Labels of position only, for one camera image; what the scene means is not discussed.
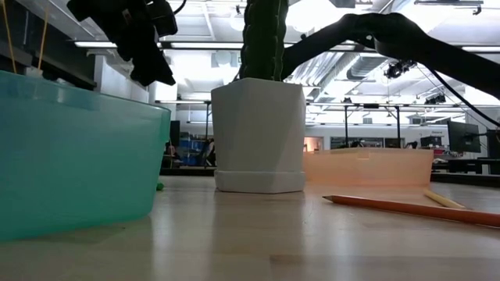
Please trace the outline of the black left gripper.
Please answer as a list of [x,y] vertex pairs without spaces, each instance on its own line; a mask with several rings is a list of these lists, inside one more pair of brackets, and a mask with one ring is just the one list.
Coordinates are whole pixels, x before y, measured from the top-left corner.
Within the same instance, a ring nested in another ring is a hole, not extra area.
[[78,21],[92,19],[123,60],[132,59],[132,80],[144,87],[156,81],[170,86],[176,83],[156,45],[156,31],[145,1],[69,0],[66,6]]

